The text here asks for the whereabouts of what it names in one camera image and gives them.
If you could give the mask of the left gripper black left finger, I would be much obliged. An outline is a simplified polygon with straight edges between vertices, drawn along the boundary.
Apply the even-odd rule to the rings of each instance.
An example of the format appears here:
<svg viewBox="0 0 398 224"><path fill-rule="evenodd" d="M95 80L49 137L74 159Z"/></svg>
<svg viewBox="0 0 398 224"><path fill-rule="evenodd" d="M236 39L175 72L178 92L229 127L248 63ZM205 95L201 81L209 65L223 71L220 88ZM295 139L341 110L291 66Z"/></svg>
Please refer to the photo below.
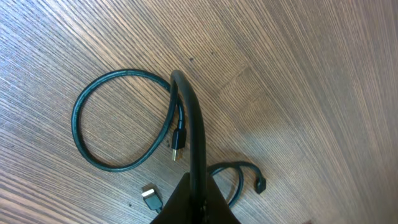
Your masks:
<svg viewBox="0 0 398 224"><path fill-rule="evenodd" d="M199 223L199 194L189 172L182 176L161 212L151 221L151 224L173 223Z"/></svg>

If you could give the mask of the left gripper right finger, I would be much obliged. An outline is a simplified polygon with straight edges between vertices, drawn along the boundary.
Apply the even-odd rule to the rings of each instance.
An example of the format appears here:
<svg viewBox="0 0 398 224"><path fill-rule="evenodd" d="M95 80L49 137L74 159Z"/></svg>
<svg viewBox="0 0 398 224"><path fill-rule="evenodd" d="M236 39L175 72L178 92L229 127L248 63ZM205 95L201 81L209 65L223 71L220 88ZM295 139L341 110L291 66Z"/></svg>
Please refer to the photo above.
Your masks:
<svg viewBox="0 0 398 224"><path fill-rule="evenodd" d="M240 224L210 174L206 176L206 223Z"/></svg>

